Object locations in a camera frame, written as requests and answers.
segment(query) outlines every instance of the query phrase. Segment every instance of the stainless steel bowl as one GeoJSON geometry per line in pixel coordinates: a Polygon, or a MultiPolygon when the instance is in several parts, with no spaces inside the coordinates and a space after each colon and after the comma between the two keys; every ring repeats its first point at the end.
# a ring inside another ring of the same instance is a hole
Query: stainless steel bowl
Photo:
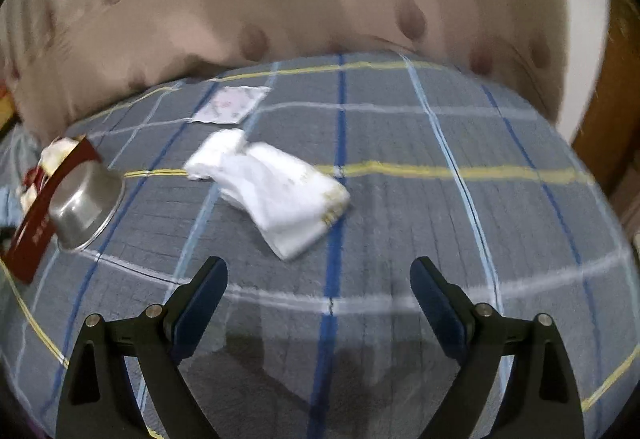
{"type": "Polygon", "coordinates": [[[49,203],[58,245],[80,251],[100,235],[124,194],[123,177],[99,161],[84,161],[60,181],[49,203]]]}

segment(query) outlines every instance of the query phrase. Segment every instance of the plaid bed sheet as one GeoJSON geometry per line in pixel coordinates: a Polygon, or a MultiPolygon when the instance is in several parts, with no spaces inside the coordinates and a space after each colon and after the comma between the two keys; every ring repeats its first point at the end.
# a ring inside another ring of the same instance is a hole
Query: plaid bed sheet
{"type": "MultiPolygon", "coordinates": [[[[1,358],[52,437],[85,316],[130,317],[166,301],[210,255],[228,263],[229,288],[180,371],[223,438],[417,437],[458,369],[411,294],[420,255],[473,301],[553,315],[587,437],[606,430],[638,382],[630,249],[571,149],[504,87],[397,54],[305,58],[153,88],[68,131],[79,134],[126,173],[118,213],[79,255],[52,243],[32,285],[0,274],[1,358]],[[343,220],[291,262],[215,183],[181,170],[219,129],[188,118],[224,84],[271,86],[244,122],[248,139],[319,166],[351,193],[343,220]]],[[[150,433],[166,437],[139,366],[127,367],[150,433]]]]}

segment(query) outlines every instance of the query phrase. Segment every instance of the white stripe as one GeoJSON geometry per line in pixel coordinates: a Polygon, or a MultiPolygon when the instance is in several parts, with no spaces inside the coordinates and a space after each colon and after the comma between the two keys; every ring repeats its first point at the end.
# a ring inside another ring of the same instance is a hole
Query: white stripe
{"type": "MultiPolygon", "coordinates": [[[[522,299],[539,293],[549,293],[567,285],[581,283],[585,278],[602,276],[629,258],[629,253],[612,251],[599,259],[590,260],[582,266],[571,265],[554,269],[543,275],[503,282],[502,298],[522,299]]],[[[473,303],[484,302],[492,295],[492,290],[485,285],[463,288],[473,303]]],[[[413,294],[391,297],[388,294],[334,298],[334,315],[388,315],[402,313],[421,313],[413,294]]]]}
{"type": "MultiPolygon", "coordinates": [[[[156,100],[156,102],[154,103],[154,106],[151,108],[151,110],[149,111],[149,113],[146,115],[145,121],[142,122],[142,126],[144,126],[145,124],[148,123],[148,121],[153,117],[154,114],[156,114],[156,111],[158,110],[158,107],[160,106],[160,102],[162,101],[162,98],[164,98],[166,95],[168,95],[171,91],[165,91],[164,93],[162,93],[160,95],[160,97],[156,100]]],[[[125,149],[127,148],[127,146],[129,146],[129,143],[131,143],[133,141],[133,139],[138,135],[138,131],[140,130],[140,127],[138,127],[137,129],[135,129],[132,134],[129,136],[129,139],[127,140],[127,142],[122,145],[122,148],[118,151],[118,153],[116,154],[116,156],[111,160],[110,164],[109,164],[109,168],[111,168],[115,162],[118,160],[118,158],[122,155],[122,153],[125,151],[125,149]]]]}
{"type": "MultiPolygon", "coordinates": [[[[136,103],[139,103],[140,101],[146,100],[150,95],[154,94],[154,93],[158,93],[159,91],[168,88],[167,90],[170,93],[179,91],[182,86],[184,85],[185,80],[175,80],[175,82],[173,84],[168,83],[162,86],[157,87],[156,89],[149,91],[146,90],[142,93],[140,93],[138,98],[134,98],[133,100],[128,100],[128,99],[124,99],[123,101],[120,101],[118,103],[116,103],[113,107],[110,107],[108,109],[104,109],[103,111],[97,112],[97,114],[93,114],[92,116],[89,116],[91,118],[91,121],[93,120],[97,120],[100,117],[104,116],[106,114],[106,118],[100,122],[100,126],[102,125],[102,123],[109,119],[110,115],[113,114],[113,112],[115,111],[119,111],[120,109],[126,109],[127,107],[132,107],[133,105],[135,105],[136,103]]],[[[85,120],[80,120],[78,123],[82,124],[85,120]]]]}
{"type": "MultiPolygon", "coordinates": [[[[92,249],[84,249],[80,251],[80,254],[91,259],[99,260],[105,265],[115,267],[130,275],[151,280],[161,285],[174,286],[191,281],[191,278],[183,277],[177,279],[174,284],[170,275],[166,273],[148,269],[119,259],[118,257],[113,257],[112,255],[103,254],[98,258],[97,251],[92,249]]],[[[539,293],[550,292],[567,285],[578,284],[586,278],[605,275],[629,258],[630,251],[628,249],[626,251],[616,249],[604,257],[585,262],[582,266],[574,264],[553,269],[541,275],[506,281],[501,284],[502,298],[503,300],[522,299],[523,297],[531,297],[539,293]]],[[[463,288],[463,291],[474,303],[487,301],[492,295],[492,290],[486,285],[466,287],[463,288]]],[[[329,314],[331,302],[331,300],[325,296],[297,295],[282,291],[265,291],[264,289],[242,287],[237,284],[229,284],[224,297],[242,303],[254,303],[265,307],[320,314],[329,314]]],[[[333,303],[334,315],[420,313],[420,307],[413,294],[396,297],[388,294],[336,297],[333,299],[333,303]]]]}
{"type": "MultiPolygon", "coordinates": [[[[280,68],[280,62],[274,62],[273,64],[271,64],[271,71],[265,83],[267,87],[273,86],[276,78],[276,73],[279,68],[280,68]]],[[[259,116],[260,116],[260,112],[255,111],[249,117],[249,119],[247,119],[246,123],[244,124],[243,129],[247,137],[252,132],[259,116]]],[[[196,220],[193,222],[193,225],[191,225],[191,229],[189,231],[189,235],[187,236],[187,240],[185,241],[182,249],[180,250],[180,257],[178,257],[178,260],[175,263],[174,274],[172,276],[173,282],[175,282],[178,275],[181,275],[184,272],[184,270],[187,269],[187,266],[191,260],[191,257],[193,256],[193,252],[196,248],[196,245],[198,244],[198,241],[202,236],[202,232],[204,231],[204,228],[207,222],[209,221],[209,218],[211,217],[211,212],[213,211],[213,208],[219,196],[220,196],[220,186],[217,183],[213,183],[209,188],[209,191],[207,192],[207,197],[204,199],[204,202],[200,207],[200,211],[198,212],[196,220]]],[[[166,302],[169,300],[169,298],[174,293],[174,291],[175,291],[175,284],[169,285],[167,287],[166,292],[164,293],[164,300],[162,301],[162,304],[166,304],[166,302]]],[[[136,397],[136,402],[138,403],[138,407],[140,408],[141,412],[145,411],[145,405],[146,405],[146,388],[145,387],[146,387],[145,380],[143,377],[141,377],[140,385],[138,387],[138,396],[136,397]]]]}
{"type": "Polygon", "coordinates": [[[190,122],[191,118],[178,118],[177,120],[167,120],[165,122],[151,122],[149,124],[140,124],[132,127],[123,127],[122,129],[105,130],[104,132],[92,132],[89,134],[89,138],[99,138],[100,136],[113,136],[115,134],[122,134],[123,132],[129,132],[129,130],[147,129],[148,127],[161,127],[163,125],[173,125],[181,122],[190,122]]]}
{"type": "MultiPolygon", "coordinates": [[[[427,96],[424,93],[422,88],[422,83],[418,78],[417,73],[415,72],[414,64],[404,55],[399,54],[399,56],[404,60],[404,64],[411,78],[412,84],[414,85],[415,94],[418,96],[418,100],[424,108],[424,112],[427,114],[429,118],[429,123],[431,124],[431,128],[433,129],[433,134],[438,140],[440,145],[440,149],[444,155],[444,158],[447,161],[447,165],[451,170],[451,174],[453,179],[460,191],[460,198],[462,199],[462,203],[465,207],[466,216],[469,219],[469,224],[474,233],[474,238],[476,240],[476,247],[478,248],[478,254],[480,256],[480,261],[482,262],[482,268],[484,269],[484,274],[486,276],[487,285],[494,286],[494,292],[492,292],[491,297],[489,297],[490,303],[497,308],[500,314],[504,314],[504,307],[502,306],[502,297],[500,295],[500,281],[498,279],[498,273],[495,269],[494,260],[491,256],[491,250],[489,249],[488,241],[486,240],[486,236],[484,234],[484,230],[482,229],[482,223],[480,222],[480,217],[478,215],[478,211],[476,210],[476,206],[471,197],[471,192],[466,187],[466,183],[460,175],[460,171],[458,169],[458,164],[456,163],[456,158],[453,155],[453,152],[449,148],[449,144],[447,143],[447,139],[442,132],[442,127],[440,126],[440,122],[438,121],[438,117],[431,109],[429,102],[427,101],[427,96]]],[[[508,372],[511,370],[510,362],[507,358],[503,358],[500,361],[500,388],[502,393],[504,394],[504,390],[507,386],[507,377],[508,372]]]]}
{"type": "Polygon", "coordinates": [[[111,111],[109,111],[109,113],[105,116],[105,118],[100,122],[100,127],[107,122],[107,120],[111,117],[111,114],[113,114],[113,112],[115,112],[115,109],[111,109],[111,111]]]}
{"type": "MultiPolygon", "coordinates": [[[[380,114],[424,114],[424,110],[419,106],[382,106],[374,104],[327,104],[319,102],[282,102],[263,106],[257,109],[257,112],[273,112],[280,109],[292,108],[308,108],[308,109],[326,109],[331,111],[353,111],[353,112],[376,112],[380,114]]],[[[466,116],[479,118],[511,118],[514,120],[535,121],[540,119],[540,115],[533,109],[515,109],[503,108],[497,111],[493,107],[432,107],[431,110],[440,116],[466,116]]],[[[122,129],[108,130],[102,132],[92,132],[89,138],[98,138],[101,136],[111,136],[129,132],[129,130],[146,129],[148,127],[159,127],[164,125],[172,125],[181,122],[190,122],[191,118],[178,118],[176,120],[167,120],[165,122],[153,122],[149,124],[140,124],[132,127],[123,127],[122,129]]]]}

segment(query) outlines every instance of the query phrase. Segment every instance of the bed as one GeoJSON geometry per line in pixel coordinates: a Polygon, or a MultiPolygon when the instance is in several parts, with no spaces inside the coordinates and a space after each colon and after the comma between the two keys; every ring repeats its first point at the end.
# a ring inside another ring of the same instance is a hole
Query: bed
{"type": "MultiPolygon", "coordinates": [[[[619,224],[556,131],[503,86],[395,53],[301,58],[154,87],[67,132],[82,134],[126,175],[116,216],[79,254],[51,242],[29,286],[0,274],[1,358],[52,437],[84,318],[166,301],[210,255],[228,263],[229,286],[180,371],[223,438],[418,437],[458,370],[410,290],[421,255],[474,302],[555,318],[588,438],[640,379],[638,270],[619,224]],[[272,87],[243,124],[249,141],[350,191],[347,215],[290,262],[215,183],[182,171],[219,129],[189,118],[223,85],[272,87]]],[[[166,437],[140,369],[127,367],[150,434],[166,437]]]]}

